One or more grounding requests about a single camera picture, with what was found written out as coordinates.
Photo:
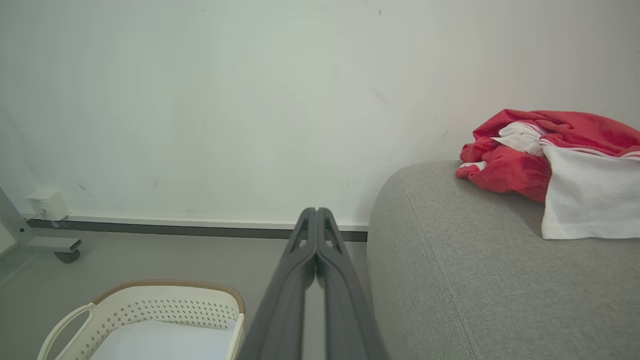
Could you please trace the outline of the grey fabric sofa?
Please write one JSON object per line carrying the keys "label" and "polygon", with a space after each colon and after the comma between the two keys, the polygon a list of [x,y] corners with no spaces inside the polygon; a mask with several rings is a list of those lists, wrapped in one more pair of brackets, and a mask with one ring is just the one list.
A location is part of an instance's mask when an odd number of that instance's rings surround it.
{"label": "grey fabric sofa", "polygon": [[544,205],[395,172],[368,224],[375,320],[393,360],[640,360],[640,239],[546,240]]}

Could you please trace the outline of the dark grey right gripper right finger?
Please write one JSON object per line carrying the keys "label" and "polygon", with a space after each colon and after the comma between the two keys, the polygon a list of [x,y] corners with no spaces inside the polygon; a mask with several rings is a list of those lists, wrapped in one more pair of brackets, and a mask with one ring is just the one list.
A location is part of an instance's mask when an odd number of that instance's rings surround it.
{"label": "dark grey right gripper right finger", "polygon": [[327,360],[390,360],[334,215],[318,208],[318,282],[324,290]]}

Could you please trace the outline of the pale white cloth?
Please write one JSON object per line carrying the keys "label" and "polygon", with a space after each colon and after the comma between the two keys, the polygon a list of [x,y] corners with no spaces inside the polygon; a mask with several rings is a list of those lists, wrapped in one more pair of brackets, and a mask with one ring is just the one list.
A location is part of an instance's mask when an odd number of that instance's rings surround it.
{"label": "pale white cloth", "polygon": [[111,332],[89,360],[226,360],[231,329],[148,320]]}

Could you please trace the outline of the grey metal frame leg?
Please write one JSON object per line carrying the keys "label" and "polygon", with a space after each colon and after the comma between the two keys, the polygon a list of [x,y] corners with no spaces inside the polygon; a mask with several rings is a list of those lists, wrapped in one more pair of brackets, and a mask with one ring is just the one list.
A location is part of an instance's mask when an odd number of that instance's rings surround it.
{"label": "grey metal frame leg", "polygon": [[18,246],[52,252],[55,255],[73,255],[80,251],[81,244],[82,240],[79,238],[35,235],[0,187],[0,256]]}

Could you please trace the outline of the white wall outlet box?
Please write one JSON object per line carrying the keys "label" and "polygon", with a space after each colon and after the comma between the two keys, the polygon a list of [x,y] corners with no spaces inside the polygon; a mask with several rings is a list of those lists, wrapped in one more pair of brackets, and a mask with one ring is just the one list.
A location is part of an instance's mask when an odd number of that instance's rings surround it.
{"label": "white wall outlet box", "polygon": [[40,191],[26,197],[34,217],[44,221],[61,221],[71,214],[71,209],[57,191]]}

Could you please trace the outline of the red and white garment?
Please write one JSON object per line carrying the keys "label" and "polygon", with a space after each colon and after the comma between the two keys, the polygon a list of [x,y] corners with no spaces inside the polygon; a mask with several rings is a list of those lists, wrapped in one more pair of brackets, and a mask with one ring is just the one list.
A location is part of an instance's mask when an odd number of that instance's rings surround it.
{"label": "red and white garment", "polygon": [[588,112],[505,109],[473,137],[456,177],[543,203],[544,239],[640,239],[639,130]]}

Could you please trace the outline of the white perforated laundry basket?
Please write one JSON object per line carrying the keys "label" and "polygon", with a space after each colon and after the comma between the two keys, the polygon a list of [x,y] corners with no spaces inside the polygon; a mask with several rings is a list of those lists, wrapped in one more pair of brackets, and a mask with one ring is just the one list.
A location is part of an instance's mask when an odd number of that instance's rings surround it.
{"label": "white perforated laundry basket", "polygon": [[112,332],[139,322],[227,331],[222,360],[237,360],[245,337],[245,302],[233,287],[197,280],[134,280],[68,313],[46,337],[37,360],[48,360],[61,332],[83,313],[87,319],[54,360],[90,360]]}

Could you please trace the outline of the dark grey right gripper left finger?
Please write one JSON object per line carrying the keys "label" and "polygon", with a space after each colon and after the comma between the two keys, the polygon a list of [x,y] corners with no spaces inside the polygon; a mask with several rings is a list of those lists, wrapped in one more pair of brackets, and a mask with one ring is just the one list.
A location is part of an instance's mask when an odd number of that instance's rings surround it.
{"label": "dark grey right gripper left finger", "polygon": [[306,291],[314,281],[317,210],[302,210],[237,360],[302,360]]}

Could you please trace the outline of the white and black baseboard strip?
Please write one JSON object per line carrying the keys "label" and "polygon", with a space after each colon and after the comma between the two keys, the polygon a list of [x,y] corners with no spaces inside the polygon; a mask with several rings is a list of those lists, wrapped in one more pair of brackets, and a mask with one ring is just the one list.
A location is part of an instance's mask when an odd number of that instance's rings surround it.
{"label": "white and black baseboard strip", "polygon": [[34,229],[92,231],[100,233],[130,233],[147,235],[171,235],[194,237],[221,237],[231,239],[290,239],[294,229],[204,227],[173,224],[142,224],[119,222],[76,221],[71,219],[48,220],[38,216],[24,216],[27,225]]}

